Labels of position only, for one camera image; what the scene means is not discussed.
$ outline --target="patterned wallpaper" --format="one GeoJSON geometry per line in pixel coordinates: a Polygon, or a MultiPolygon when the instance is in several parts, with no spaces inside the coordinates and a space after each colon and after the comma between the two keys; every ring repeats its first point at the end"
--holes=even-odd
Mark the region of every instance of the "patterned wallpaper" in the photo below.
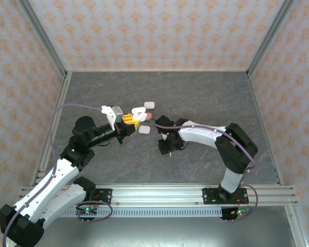
{"type": "Polygon", "coordinates": [[[1,0],[0,208],[31,181],[60,82],[17,1],[1,0]]]}
{"type": "Polygon", "coordinates": [[[283,0],[31,0],[67,70],[246,70],[283,0]]]}
{"type": "Polygon", "coordinates": [[[252,83],[283,180],[297,185],[309,231],[309,0],[296,0],[252,83]]]}

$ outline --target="gray floor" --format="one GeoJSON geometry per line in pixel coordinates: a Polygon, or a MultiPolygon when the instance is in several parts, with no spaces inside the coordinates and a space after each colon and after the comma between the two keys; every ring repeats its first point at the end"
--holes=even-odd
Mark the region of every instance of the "gray floor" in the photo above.
{"type": "MultiPolygon", "coordinates": [[[[72,73],[65,103],[118,105],[127,113],[145,101],[154,101],[154,118],[187,118],[212,126],[239,124],[259,148],[258,169],[248,183],[276,183],[265,136],[244,72],[105,72],[72,73]]],[[[100,126],[107,123],[100,112],[83,108],[63,109],[55,146],[66,146],[75,121],[84,115],[100,126]]],[[[96,147],[95,157],[81,175],[94,183],[220,183],[225,166],[217,150],[189,143],[183,151],[161,155],[154,127],[149,135],[134,133],[119,145],[96,147]]]]}
{"type": "Polygon", "coordinates": [[[57,219],[37,247],[294,247],[284,207],[259,207],[244,221],[220,218],[57,219]]]}

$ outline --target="wall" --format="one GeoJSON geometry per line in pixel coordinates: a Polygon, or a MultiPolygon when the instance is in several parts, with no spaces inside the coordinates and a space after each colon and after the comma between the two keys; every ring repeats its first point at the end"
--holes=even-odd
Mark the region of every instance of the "wall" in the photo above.
{"type": "Polygon", "coordinates": [[[309,0],[296,0],[252,78],[274,156],[309,231],[309,0]]]}
{"type": "Polygon", "coordinates": [[[246,70],[283,0],[31,0],[68,70],[246,70]]]}
{"type": "Polygon", "coordinates": [[[60,82],[17,1],[0,1],[0,208],[31,181],[60,82]]]}

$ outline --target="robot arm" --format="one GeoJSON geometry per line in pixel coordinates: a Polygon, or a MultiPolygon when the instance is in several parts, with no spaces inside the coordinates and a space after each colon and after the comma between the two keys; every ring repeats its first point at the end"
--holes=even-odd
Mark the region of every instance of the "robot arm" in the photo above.
{"type": "Polygon", "coordinates": [[[175,123],[164,115],[158,118],[156,125],[165,127],[181,126],[181,128],[176,129],[157,127],[158,132],[164,137],[162,140],[159,140],[159,149],[162,154],[180,150],[183,147],[184,142],[202,143],[218,150],[227,169],[225,176],[219,185],[217,196],[225,203],[229,203],[229,200],[234,196],[234,193],[238,189],[243,174],[250,161],[238,146],[231,143],[226,136],[219,133],[217,130],[231,135],[246,149],[251,157],[254,157],[258,152],[258,148],[241,127],[235,123],[231,123],[227,127],[208,126],[210,127],[209,129],[194,128],[194,126],[204,125],[199,125],[182,118],[175,123]]]}
{"type": "Polygon", "coordinates": [[[133,123],[123,121],[123,113],[119,107],[102,107],[102,112],[108,115],[109,123],[96,127],[91,117],[80,117],[72,130],[73,136],[57,161],[56,173],[53,169],[43,180],[23,199],[13,207],[5,205],[0,209],[0,227],[4,233],[8,223],[17,211],[20,212],[8,231],[8,237],[21,247],[33,247],[42,237],[44,230],[63,212],[78,202],[92,200],[95,184],[80,177],[61,195],[58,192],[73,179],[94,156],[93,147],[117,138],[123,143],[126,136],[137,129],[133,123]],[[35,195],[44,184],[54,176],[47,187],[28,205],[26,202],[35,195]]]}

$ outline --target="pink object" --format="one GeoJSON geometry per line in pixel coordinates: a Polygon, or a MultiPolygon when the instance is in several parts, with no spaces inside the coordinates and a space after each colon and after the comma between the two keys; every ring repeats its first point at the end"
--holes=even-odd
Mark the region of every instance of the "pink object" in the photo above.
{"type": "Polygon", "coordinates": [[[149,121],[152,118],[152,114],[149,112],[146,112],[146,120],[149,121]]]}

